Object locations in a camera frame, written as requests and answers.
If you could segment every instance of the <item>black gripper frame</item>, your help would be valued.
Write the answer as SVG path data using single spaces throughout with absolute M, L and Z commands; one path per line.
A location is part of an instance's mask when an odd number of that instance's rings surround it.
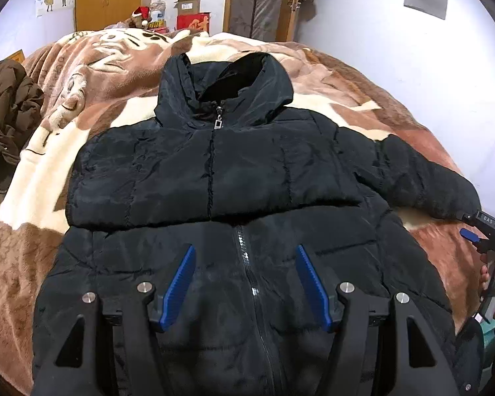
M 74 319 L 50 348 L 36 377 L 32 396 L 112 396 L 114 372 L 104 339 L 121 326 L 125 365 L 132 396 L 171 396 L 172 388 L 158 347 L 157 333 L 173 324 L 195 270 L 195 251 L 180 252 L 159 278 L 136 282 L 132 290 L 100 299 L 86 293 L 74 302 Z
M 303 246 L 297 254 L 297 271 L 314 315 L 334 318 L 332 326 L 321 320 L 335 335 L 315 396 L 459 395 L 450 366 L 409 295 L 400 292 L 391 299 L 366 295 L 332 270 L 327 272 Z M 333 308 L 334 299 L 344 306 L 342 318 L 334 313 L 339 311 Z M 372 350 L 376 359 L 371 385 L 362 379 L 362 371 L 373 327 L 379 343 Z
M 458 217 L 462 222 L 476 227 L 486 235 L 487 239 L 470 240 L 479 253 L 487 253 L 488 250 L 495 251 L 495 218 L 493 216 L 484 211 L 477 211 L 475 214 L 460 214 Z

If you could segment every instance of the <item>zipper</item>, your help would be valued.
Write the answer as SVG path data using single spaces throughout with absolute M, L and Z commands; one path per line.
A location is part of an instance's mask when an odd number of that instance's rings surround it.
M 216 120 L 215 120 L 215 129 L 222 129 L 222 113 L 224 108 L 222 107 L 224 102 L 220 102 L 220 105 L 216 106 Z
M 253 268 L 251 266 L 251 260 L 249 259 L 248 248 L 246 246 L 246 241 L 244 240 L 244 231 L 242 227 L 236 226 L 236 236 L 239 240 L 240 246 L 240 255 L 242 256 L 242 264 L 244 265 L 244 272 L 246 273 L 247 280 L 249 281 L 249 285 L 251 286 L 251 295 L 253 297 L 253 304 L 255 307 L 255 321 L 256 321 L 256 330 L 257 335 L 259 336 L 259 340 L 264 349 L 264 354 L 266 357 L 266 363 L 268 365 L 268 369 L 270 371 L 270 386 L 271 386 L 271 394 L 281 395 L 283 394 L 283 384 L 281 382 L 281 374 L 280 374 L 280 361 L 278 356 L 275 354 L 275 349 L 273 348 L 273 342 L 271 341 L 271 337 L 268 335 L 266 330 L 266 326 L 264 324 L 264 318 L 262 314 L 262 302 L 260 299 L 260 285 L 256 279 L 255 273 L 253 272 Z

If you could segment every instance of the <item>bed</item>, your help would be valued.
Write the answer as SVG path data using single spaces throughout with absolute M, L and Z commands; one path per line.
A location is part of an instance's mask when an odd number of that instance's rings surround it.
M 140 29 L 82 31 L 24 62 L 45 92 L 42 122 L 21 152 L 8 193 L 0 195 L 0 388 L 29 394 L 35 298 L 63 234 L 67 184 L 77 151 L 111 126 L 153 117 L 161 68 L 186 52 L 191 62 L 270 52 L 294 87 L 294 107 L 315 110 L 372 139 L 395 134 L 428 159 L 459 172 L 434 135 L 388 92 L 338 59 L 298 43 L 264 43 L 222 33 Z M 458 330 L 478 305 L 480 262 L 459 223 L 397 210 L 437 267 Z

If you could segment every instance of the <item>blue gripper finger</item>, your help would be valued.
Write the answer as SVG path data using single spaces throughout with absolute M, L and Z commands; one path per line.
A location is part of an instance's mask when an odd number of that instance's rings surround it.
M 187 295 L 187 290 L 193 280 L 193 274 L 196 269 L 196 251 L 194 247 L 190 246 L 183 259 L 181 261 L 179 259 L 175 260 L 173 266 L 171 270 L 167 270 L 167 275 L 172 275 L 174 270 L 176 272 L 172 280 L 166 282 L 168 287 L 166 287 L 166 284 L 160 284 L 156 291 L 156 307 L 153 321 L 159 324 L 160 332 L 165 332 L 180 314 L 185 295 Z
M 462 235 L 462 237 L 464 237 L 466 240 L 471 241 L 473 244 L 480 241 L 480 237 L 475 232 L 471 232 L 465 227 L 460 230 L 460 235 Z
M 338 276 L 301 245 L 297 246 L 295 266 L 315 319 L 325 332 L 334 332 L 344 312 L 337 297 Z

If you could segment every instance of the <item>black puffer jacket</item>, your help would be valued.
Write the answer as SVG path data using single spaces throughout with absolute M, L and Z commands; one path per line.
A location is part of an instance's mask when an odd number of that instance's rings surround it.
M 374 142 L 283 107 L 292 96 L 267 54 L 196 65 L 173 57 L 156 118 L 109 129 L 80 150 L 66 207 L 72 227 L 35 309 L 35 378 L 83 293 L 109 299 L 155 282 L 187 244 L 197 269 L 161 339 L 175 395 L 314 393 L 333 336 L 306 302 L 299 244 L 367 293 L 409 293 L 451 360 L 444 287 L 389 206 L 454 218 L 480 207 L 475 189 L 395 136 Z M 222 129 L 213 129 L 217 102 Z

